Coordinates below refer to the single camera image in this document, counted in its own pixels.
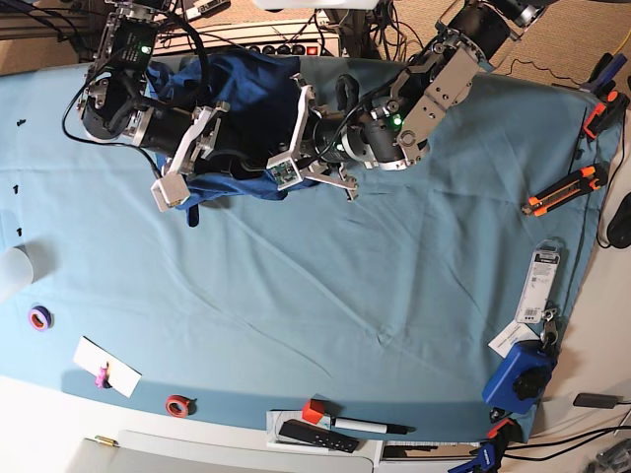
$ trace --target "red tape roll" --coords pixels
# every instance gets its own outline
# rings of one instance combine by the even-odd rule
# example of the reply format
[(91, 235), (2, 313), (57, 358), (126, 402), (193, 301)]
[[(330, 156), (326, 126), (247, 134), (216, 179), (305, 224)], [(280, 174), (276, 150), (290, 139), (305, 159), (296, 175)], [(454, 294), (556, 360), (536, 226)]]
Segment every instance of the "red tape roll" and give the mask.
[(183, 396), (169, 396), (167, 398), (167, 412), (174, 417), (184, 418), (188, 415), (190, 399)]

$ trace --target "blue cloth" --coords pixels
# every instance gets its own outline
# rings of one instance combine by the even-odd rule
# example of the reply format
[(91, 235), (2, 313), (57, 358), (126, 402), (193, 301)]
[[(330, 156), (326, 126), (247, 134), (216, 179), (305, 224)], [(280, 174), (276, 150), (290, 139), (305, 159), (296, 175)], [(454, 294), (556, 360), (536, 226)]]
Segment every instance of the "blue cloth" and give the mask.
[[(240, 130), (244, 142), (256, 143), (258, 156), (255, 158), (266, 160), (278, 153), (278, 144), (289, 142), (296, 123), (297, 109), (287, 104), (298, 100), (299, 90), (291, 77), (300, 71), (299, 58), (273, 57), (238, 49), (213, 54), (208, 63), (210, 90), (198, 104), (226, 101), (231, 105), (231, 122)], [(191, 85), (197, 84), (201, 68), (199, 60), (195, 60), (173, 73), (165, 64), (153, 62), (148, 76), (157, 97), (167, 101), (185, 95)], [(160, 157), (159, 166), (163, 163), (164, 157)], [(287, 191), (277, 189), (269, 172), (251, 179), (209, 172), (189, 179), (187, 184), (191, 196), (180, 209), (221, 196), (248, 194), (267, 200), (282, 200), (287, 196)], [(291, 190), (311, 184), (307, 182)]]
[[(340, 71), (365, 92), (396, 67), (325, 59), (302, 63), (323, 101)], [(356, 202), (327, 185), (282, 202), (222, 198), (190, 229), (157, 211), (133, 150), (61, 134), (84, 73), (0, 78), (0, 248), (23, 244), (37, 272), (0, 305), (1, 374), (165, 415), (179, 394), (197, 399), (191, 419), (256, 429), (267, 409), (319, 395), (334, 414), (414, 427), (406, 439), (474, 441), (501, 362), (487, 344), (546, 238), (564, 243), (552, 299), (571, 313), (604, 192), (539, 219), (520, 207), (567, 172), (586, 95), (481, 75), (420, 164), (353, 169)], [(74, 115), (69, 126), (82, 133)], [(620, 129), (584, 144), (576, 166), (609, 161)], [(27, 318), (37, 304), (54, 318), (43, 333)], [(81, 336), (142, 373), (131, 398), (73, 365)]]

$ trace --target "tape roll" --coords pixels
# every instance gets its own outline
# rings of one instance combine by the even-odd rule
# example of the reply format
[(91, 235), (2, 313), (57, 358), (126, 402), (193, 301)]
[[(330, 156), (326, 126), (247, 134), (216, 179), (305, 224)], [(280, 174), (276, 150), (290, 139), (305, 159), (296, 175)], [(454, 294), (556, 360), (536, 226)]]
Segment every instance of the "tape roll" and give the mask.
[(190, 399), (183, 396), (169, 396), (165, 407), (172, 416), (184, 418), (188, 415), (188, 404), (190, 404)]
[(39, 332), (48, 330), (52, 324), (52, 316), (46, 307), (38, 305), (29, 312), (29, 322)]

